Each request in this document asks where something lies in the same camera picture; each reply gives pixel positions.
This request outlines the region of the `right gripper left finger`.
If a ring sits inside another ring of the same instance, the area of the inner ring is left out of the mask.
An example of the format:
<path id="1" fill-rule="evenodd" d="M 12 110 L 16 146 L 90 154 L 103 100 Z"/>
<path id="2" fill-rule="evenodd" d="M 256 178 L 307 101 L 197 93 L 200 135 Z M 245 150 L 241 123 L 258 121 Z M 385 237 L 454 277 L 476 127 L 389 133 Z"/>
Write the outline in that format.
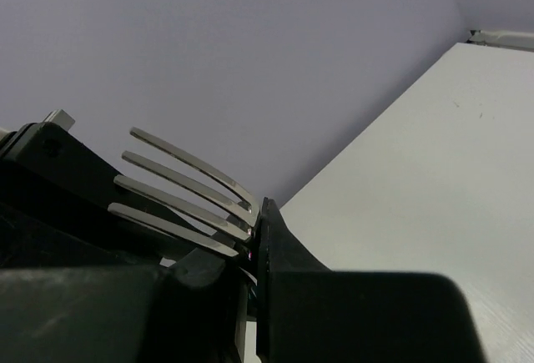
<path id="1" fill-rule="evenodd" d="M 4 362 L 241 362 L 246 291 L 221 258 L 1 257 Z"/>

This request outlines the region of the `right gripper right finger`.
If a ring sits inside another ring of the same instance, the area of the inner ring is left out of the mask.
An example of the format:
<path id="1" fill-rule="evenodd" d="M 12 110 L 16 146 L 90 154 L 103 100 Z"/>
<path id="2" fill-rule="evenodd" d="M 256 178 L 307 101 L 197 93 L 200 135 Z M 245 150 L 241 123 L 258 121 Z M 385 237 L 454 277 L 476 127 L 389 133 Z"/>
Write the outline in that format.
<path id="1" fill-rule="evenodd" d="M 471 312 L 443 275 L 334 271 L 272 199 L 257 230 L 256 353 L 263 362 L 483 362 Z"/>

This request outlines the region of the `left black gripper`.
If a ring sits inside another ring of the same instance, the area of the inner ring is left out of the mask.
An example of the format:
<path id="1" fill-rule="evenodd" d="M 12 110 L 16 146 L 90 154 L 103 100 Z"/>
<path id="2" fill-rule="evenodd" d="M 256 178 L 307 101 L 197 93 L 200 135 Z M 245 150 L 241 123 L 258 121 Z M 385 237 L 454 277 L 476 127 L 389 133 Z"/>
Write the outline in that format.
<path id="1" fill-rule="evenodd" d="M 193 250 L 108 212 L 124 204 L 185 220 L 114 183 L 119 172 L 56 124 L 26 124 L 1 140 L 2 268 L 159 264 Z"/>

